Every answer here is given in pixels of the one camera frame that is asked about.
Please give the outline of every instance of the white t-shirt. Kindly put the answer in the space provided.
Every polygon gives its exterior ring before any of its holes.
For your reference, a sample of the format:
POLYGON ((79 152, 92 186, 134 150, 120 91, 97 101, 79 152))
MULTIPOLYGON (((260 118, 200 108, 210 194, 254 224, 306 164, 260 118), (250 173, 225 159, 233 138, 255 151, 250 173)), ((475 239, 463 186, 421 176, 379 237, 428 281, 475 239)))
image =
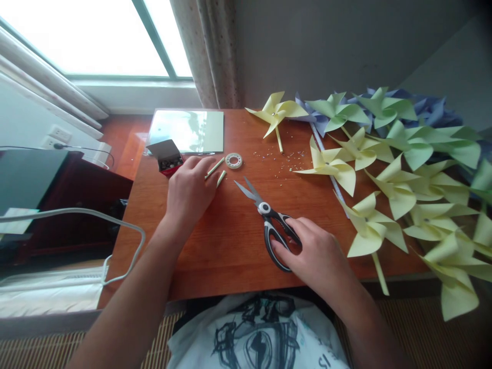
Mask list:
POLYGON ((168 345, 168 368, 348 368, 330 320, 311 302, 273 292, 225 297, 168 345))

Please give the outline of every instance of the wall outlet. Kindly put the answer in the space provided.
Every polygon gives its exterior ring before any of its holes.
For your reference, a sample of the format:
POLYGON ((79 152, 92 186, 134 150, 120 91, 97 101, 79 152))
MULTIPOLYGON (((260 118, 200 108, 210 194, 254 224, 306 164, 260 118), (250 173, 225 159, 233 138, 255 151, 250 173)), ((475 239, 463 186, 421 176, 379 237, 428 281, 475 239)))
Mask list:
POLYGON ((60 140, 61 142, 64 142, 68 144, 70 142, 70 139, 72 138, 72 134, 68 131, 65 131, 62 127, 57 126, 57 125, 52 125, 50 133, 48 133, 48 136, 51 136, 53 138, 56 138, 57 140, 60 140))
POLYGON ((62 144, 62 145, 65 144, 64 142, 61 142, 60 140, 57 140, 56 138, 53 138, 51 136, 45 136, 45 138, 41 142, 41 146, 40 147, 42 149, 46 149, 46 150, 55 150, 55 148, 53 147, 53 145, 55 143, 56 144, 62 144))

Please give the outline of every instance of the black scissor handle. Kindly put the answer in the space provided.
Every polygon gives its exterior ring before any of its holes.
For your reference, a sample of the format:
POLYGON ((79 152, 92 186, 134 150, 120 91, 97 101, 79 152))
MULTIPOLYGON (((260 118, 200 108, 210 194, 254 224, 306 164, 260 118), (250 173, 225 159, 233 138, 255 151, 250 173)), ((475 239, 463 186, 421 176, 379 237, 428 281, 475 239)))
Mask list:
POLYGON ((287 235, 290 236, 294 240, 294 242, 296 244, 298 244, 299 246, 302 247, 302 242, 299 239, 299 236, 291 228, 291 226, 288 225, 287 222, 285 221, 286 219, 289 219, 289 218, 292 218, 292 217, 290 215, 277 213, 275 211, 272 211, 272 213, 273 214, 271 215, 271 217, 274 218, 274 219, 276 219, 280 223, 280 225, 282 226, 282 228, 285 231, 285 233, 287 233, 287 235))
POLYGON ((265 237, 266 250, 268 251, 268 254, 270 255, 270 257, 272 258, 273 263, 276 266, 278 266, 280 270, 282 270, 282 271, 284 271, 286 273, 290 273, 291 270, 287 266, 285 266, 284 264, 282 264, 280 262, 280 260, 277 259, 277 256, 273 252, 272 243, 270 241, 270 236, 273 235, 273 237, 278 242, 280 242, 287 250, 290 251, 289 246, 287 246, 287 242, 285 241, 285 238, 280 233, 278 233, 278 231, 275 229, 275 227, 273 226, 272 221, 270 220, 270 218, 264 216, 263 219, 265 220, 264 237, 265 237))

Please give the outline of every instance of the window sill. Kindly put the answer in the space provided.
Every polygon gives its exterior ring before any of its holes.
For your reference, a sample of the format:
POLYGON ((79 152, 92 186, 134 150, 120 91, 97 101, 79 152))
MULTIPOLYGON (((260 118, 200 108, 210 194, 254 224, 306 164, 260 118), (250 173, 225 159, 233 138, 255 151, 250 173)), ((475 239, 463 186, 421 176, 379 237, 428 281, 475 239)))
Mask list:
POLYGON ((154 114, 155 109, 201 109, 194 82, 74 80, 111 114, 154 114))

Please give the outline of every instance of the graphic print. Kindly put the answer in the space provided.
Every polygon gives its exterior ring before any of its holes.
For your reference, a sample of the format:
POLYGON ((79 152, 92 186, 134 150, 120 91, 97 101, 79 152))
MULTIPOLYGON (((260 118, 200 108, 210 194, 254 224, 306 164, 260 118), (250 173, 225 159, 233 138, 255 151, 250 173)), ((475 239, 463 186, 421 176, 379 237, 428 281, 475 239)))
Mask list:
POLYGON ((290 318, 294 310, 290 297, 256 295, 228 312, 241 313, 241 321, 215 331, 212 355, 217 353, 220 364, 230 369, 293 368, 299 350, 297 325, 290 318))

